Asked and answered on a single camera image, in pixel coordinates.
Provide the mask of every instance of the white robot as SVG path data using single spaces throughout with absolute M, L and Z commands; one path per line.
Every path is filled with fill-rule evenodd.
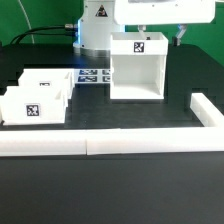
M 74 49 L 89 56 L 110 56 L 110 34 L 125 32 L 125 25 L 138 25 L 142 34 L 146 25 L 182 24 L 174 38 L 179 45 L 185 24 L 209 23 L 214 16 L 215 0 L 84 0 Z
M 124 28 L 114 21 L 114 0 L 84 0 L 74 50 L 88 56 L 109 57 L 111 32 L 124 32 Z

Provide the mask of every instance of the open white box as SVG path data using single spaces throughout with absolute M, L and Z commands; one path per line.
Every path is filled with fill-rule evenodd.
M 4 125 L 64 123 L 66 99 L 62 90 L 7 87 L 1 99 Z
M 111 99 L 163 99 L 168 40 L 160 32 L 112 33 Z
M 19 86 L 61 88 L 71 99 L 74 87 L 74 69 L 24 69 Z

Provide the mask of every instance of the white foam block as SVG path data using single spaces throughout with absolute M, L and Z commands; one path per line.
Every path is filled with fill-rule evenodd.
M 87 135 L 87 154 L 223 151 L 220 128 L 152 128 Z
M 224 127 L 223 114 L 203 93 L 192 93 L 190 108 L 205 127 Z
M 3 96 L 0 96 L 0 123 L 2 122 L 2 111 L 1 111 L 2 99 Z
M 86 155 L 85 131 L 2 131 L 0 156 Z

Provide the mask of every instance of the cable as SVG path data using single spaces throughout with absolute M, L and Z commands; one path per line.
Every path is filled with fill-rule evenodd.
M 56 29 L 64 29 L 65 26 L 63 25 L 59 25 L 59 26 L 44 26 L 44 27 L 38 27 L 38 28 L 34 28 L 34 29 L 30 29 L 28 31 L 26 31 L 25 33 L 18 35 L 17 37 L 14 37 L 13 40 L 11 41 L 11 44 L 16 40 L 16 44 L 19 44 L 20 41 L 27 36 L 27 34 L 29 33 L 34 33 L 36 31 L 43 31 L 43 30 L 56 30 Z
M 35 32 L 30 32 L 30 33 L 26 33 L 27 35 L 43 35 L 43 36 L 75 36 L 74 33 L 35 33 Z M 24 36 L 24 34 L 20 34 L 18 36 L 16 36 L 11 42 L 10 44 L 13 44 L 13 41 L 21 36 Z
M 17 0 L 17 2 L 19 3 L 20 8 L 21 8 L 21 9 L 22 9 L 22 11 L 23 11 L 23 14 L 24 14 L 24 16 L 25 16 L 25 19 L 26 19 L 27 25 L 28 25 L 29 29 L 31 30 L 31 29 L 32 29 L 32 27 L 31 27 L 31 24 L 30 24 L 29 17 L 28 17 L 28 15 L 27 15 L 27 13 L 26 13 L 26 10 L 25 10 L 25 8 L 24 8 L 24 6 L 23 6 L 23 4 L 22 4 L 22 2 L 21 2 L 20 0 Z M 34 44 L 34 43 L 35 43 L 35 41 L 34 41 L 34 37 L 33 37 L 33 35 L 31 35 L 31 39 L 32 39 L 32 43 Z

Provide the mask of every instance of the black table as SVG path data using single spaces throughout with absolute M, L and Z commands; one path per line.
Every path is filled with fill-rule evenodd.
M 24 67 L 109 68 L 109 60 L 66 45 L 5 46 L 2 94 Z M 162 102 L 110 102 L 108 86 L 77 86 L 65 125 L 1 130 L 201 126 L 189 110 L 192 92 L 223 111 L 224 68 L 198 47 L 170 46 L 166 77 Z M 88 95 L 95 101 L 87 105 Z M 120 113 L 113 122 L 110 111 Z M 1 158 L 0 223 L 223 224 L 223 174 L 222 152 Z

